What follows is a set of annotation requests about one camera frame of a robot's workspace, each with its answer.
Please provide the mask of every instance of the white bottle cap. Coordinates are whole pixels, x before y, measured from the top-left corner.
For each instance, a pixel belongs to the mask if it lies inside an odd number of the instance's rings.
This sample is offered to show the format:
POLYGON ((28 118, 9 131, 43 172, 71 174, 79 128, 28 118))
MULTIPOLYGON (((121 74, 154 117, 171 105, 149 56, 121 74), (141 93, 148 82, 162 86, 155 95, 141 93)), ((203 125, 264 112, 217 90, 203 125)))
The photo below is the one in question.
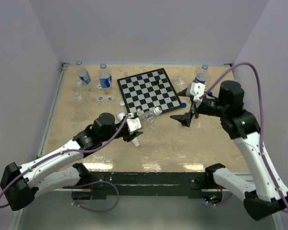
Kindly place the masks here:
POLYGON ((131 142, 136 148, 140 146, 140 142, 138 138, 134 138, 131 142))
POLYGON ((154 108, 154 113, 156 115, 160 115, 160 114, 162 114, 162 109, 160 109, 160 107, 156 107, 156 108, 154 108))

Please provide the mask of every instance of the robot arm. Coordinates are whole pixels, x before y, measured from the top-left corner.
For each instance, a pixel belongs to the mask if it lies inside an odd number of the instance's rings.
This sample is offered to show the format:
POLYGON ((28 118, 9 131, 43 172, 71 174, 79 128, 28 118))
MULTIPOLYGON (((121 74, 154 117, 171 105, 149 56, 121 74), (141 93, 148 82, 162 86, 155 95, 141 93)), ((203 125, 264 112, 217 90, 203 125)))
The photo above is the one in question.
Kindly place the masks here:
POLYGON ((223 129, 241 151, 254 180, 254 184, 248 183, 224 165, 216 164, 206 168, 206 183, 217 184, 231 191, 243 201, 247 212, 255 220, 284 209, 279 190, 288 201, 288 188, 277 174, 265 146, 263 153, 259 150, 260 127, 255 116, 243 109, 244 90, 241 85, 229 80, 222 82, 219 98, 201 99, 199 95, 203 93, 204 85, 196 82, 179 92, 180 96, 190 97, 191 108, 189 113, 173 115, 171 118, 190 127, 193 116, 198 118, 199 114, 204 114, 220 117, 223 129), (280 189, 276 189, 262 154, 278 180, 280 189))
POLYGON ((78 161, 92 154, 85 150, 94 150, 101 147, 102 143, 108 141, 121 128, 115 138, 123 138, 124 141, 132 141, 142 134, 139 118, 134 114, 128 114, 127 122, 122 126, 122 122, 114 124, 115 117, 109 113, 103 113, 93 124, 85 130, 79 132, 72 140, 57 150, 32 162, 17 166, 15 162, 6 166, 0 186, 3 189, 17 176, 29 169, 29 172, 20 177, 4 193, 13 211, 29 205, 35 197, 66 186, 86 184, 91 181, 88 170, 80 163, 72 167, 56 172, 65 165, 78 161))

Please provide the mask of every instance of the clear plastic bottle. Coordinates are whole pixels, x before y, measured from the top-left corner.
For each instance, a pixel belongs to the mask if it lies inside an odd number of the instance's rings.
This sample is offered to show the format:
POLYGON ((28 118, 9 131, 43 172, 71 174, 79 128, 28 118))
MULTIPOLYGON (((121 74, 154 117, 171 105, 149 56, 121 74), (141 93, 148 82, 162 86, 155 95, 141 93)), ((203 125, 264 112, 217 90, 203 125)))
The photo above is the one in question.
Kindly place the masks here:
POLYGON ((100 64, 98 76, 105 94, 112 93, 112 74, 110 68, 105 63, 100 64))
POLYGON ((209 78, 209 72, 208 72, 208 65, 203 64, 202 68, 200 68, 196 72, 195 76, 195 82, 200 82, 202 84, 205 84, 206 80, 209 78))
POLYGON ((139 116, 142 128, 147 128, 151 126, 155 120, 156 117, 159 116, 162 113, 162 110, 160 107, 154 108, 153 111, 147 111, 139 116))
POLYGON ((185 78, 180 73, 176 73, 173 75, 172 83, 178 92, 188 87, 185 78))
POLYGON ((91 77, 87 72, 87 69, 84 65, 82 65, 81 60, 76 60, 76 70, 79 75, 79 78, 83 81, 84 84, 88 85, 91 81, 91 77))

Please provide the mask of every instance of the chessboard square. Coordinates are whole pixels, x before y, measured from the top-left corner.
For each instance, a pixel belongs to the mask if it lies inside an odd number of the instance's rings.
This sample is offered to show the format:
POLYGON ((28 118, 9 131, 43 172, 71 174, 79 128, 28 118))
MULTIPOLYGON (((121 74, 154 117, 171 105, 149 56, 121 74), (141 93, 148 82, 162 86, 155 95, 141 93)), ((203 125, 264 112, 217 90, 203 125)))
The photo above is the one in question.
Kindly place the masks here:
POLYGON ((154 91, 149 92, 149 96, 153 97, 156 96, 156 93, 154 91))
POLYGON ((156 95, 159 95, 159 94, 161 94, 161 90, 155 90, 155 93, 156 93, 156 95))
POLYGON ((133 101, 135 102, 135 101, 138 101, 138 100, 139 100, 139 97, 138 97, 138 96, 134 96, 134 97, 132 97, 132 99, 133 99, 133 101))
POLYGON ((130 78, 132 82, 138 81, 138 79, 136 77, 132 77, 130 78))
POLYGON ((148 87, 147 90, 148 90, 149 92, 153 92, 153 91, 154 91, 153 87, 148 87))
POLYGON ((143 105, 143 104, 146 104, 146 100, 145 99, 141 99, 140 100, 140 103, 143 105))
POLYGON ((149 109, 149 107, 147 104, 142 104, 142 109, 143 109, 143 111, 145 111, 146 109, 149 109))
POLYGON ((139 100, 145 99, 143 94, 138 94, 138 98, 139 98, 139 100))
POLYGON ((148 89, 147 88, 142 89, 142 93, 148 93, 148 89))
POLYGON ((134 107, 134 103, 133 102, 128 103, 128 107, 131 109, 132 107, 134 107))
POLYGON ((159 101, 155 101, 153 102, 154 103, 154 106, 157 107, 157 106, 160 106, 160 102, 159 101))
POLYGON ((169 97, 168 97, 168 98, 165 98, 164 101, 165 101, 166 103, 172 102, 172 100, 171 100, 169 97))
POLYGON ((170 103, 167 103, 167 105, 168 105, 168 108, 169 108, 169 109, 174 107, 174 105, 173 105, 173 103, 172 103, 172 102, 170 102, 170 103))
POLYGON ((173 91, 171 91, 171 92, 168 92, 168 96, 172 97, 172 96, 176 96, 176 95, 175 95, 175 93, 173 91))
POLYGON ((164 98, 169 97, 167 93, 162 94, 162 96, 163 96, 164 98))
POLYGON ((171 85, 168 82, 165 82, 163 85, 164 85, 165 88, 171 87, 171 85))
POLYGON ((132 91, 132 92, 130 93, 130 95, 131 95, 131 97, 136 96, 136 91, 132 91))
POLYGON ((164 111, 164 110, 166 110, 166 109, 168 109, 168 105, 167 104, 162 104, 161 105, 161 109, 164 111))
POLYGON ((135 89, 135 90, 140 90, 141 87, 140 87, 139 85, 136 85, 136 86, 134 87, 134 89, 135 89))
POLYGON ((130 92, 129 88, 123 89, 123 93, 124 93, 124 94, 129 93, 129 92, 130 92))
POLYGON ((153 102, 158 101, 157 96, 153 96, 153 97, 151 97, 151 98, 152 98, 153 102))
POLYGON ((161 93, 166 93, 167 90, 163 88, 163 89, 160 90, 160 92, 161 92, 161 93))
POLYGON ((176 106, 179 106, 180 104, 179 104, 179 101, 174 101, 174 102, 172 102, 173 103, 173 106, 174 107, 176 107, 176 106))
POLYGON ((159 74, 159 76, 160 76, 160 79, 166 79, 165 74, 159 74))
POLYGON ((146 101, 147 104, 153 102, 151 97, 145 98, 145 101, 146 101))
POLYGON ((154 103, 147 103, 149 110, 154 109, 154 103))
POLYGON ((127 86, 128 86, 128 88, 130 88, 130 87, 133 86, 133 83, 132 83, 132 82, 129 82, 129 83, 127 83, 127 86))
POLYGON ((124 79, 124 80, 120 80, 120 84, 121 84, 121 85, 124 85, 124 84, 127 84, 127 82, 126 82, 125 79, 124 79))
POLYGON ((176 96, 172 96, 170 97, 171 101, 177 101, 177 97, 176 96))
POLYGON ((146 88, 152 87, 153 85, 150 82, 145 83, 146 88))
POLYGON ((138 107, 138 106, 140 106, 140 105, 141 105, 140 101, 135 101, 135 102, 134 102, 134 106, 135 106, 135 107, 138 107))
POLYGON ((132 99, 132 97, 130 97, 130 98, 126 98, 126 102, 127 102, 127 104, 129 104, 129 103, 133 102, 133 99, 132 99))
POLYGON ((142 95, 142 90, 136 90, 136 95, 142 95))
POLYGON ((136 108, 135 107, 132 107, 132 108, 129 107, 129 110, 130 110, 130 113, 136 113, 136 108))
POLYGON ((130 98, 131 97, 131 94, 128 92, 128 93, 125 93, 125 98, 130 98))
POLYGON ((124 84, 124 85, 121 85, 121 88, 122 88, 122 89, 127 89, 128 86, 127 86, 127 84, 124 84))
POLYGON ((166 103, 164 99, 159 100, 159 102, 160 102, 160 104, 165 104, 166 103))
POLYGON ((158 100, 164 99, 164 97, 162 96, 162 94, 157 95, 158 100))

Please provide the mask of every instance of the bottle cap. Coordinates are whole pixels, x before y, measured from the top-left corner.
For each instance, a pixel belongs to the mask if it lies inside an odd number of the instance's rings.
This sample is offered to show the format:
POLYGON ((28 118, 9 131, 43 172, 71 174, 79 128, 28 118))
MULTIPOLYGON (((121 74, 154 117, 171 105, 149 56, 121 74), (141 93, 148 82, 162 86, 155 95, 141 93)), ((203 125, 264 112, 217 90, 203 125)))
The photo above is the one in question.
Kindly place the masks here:
POLYGON ((160 107, 156 107, 156 108, 154 108, 154 113, 156 115, 160 115, 160 114, 162 114, 162 110, 160 109, 160 107))

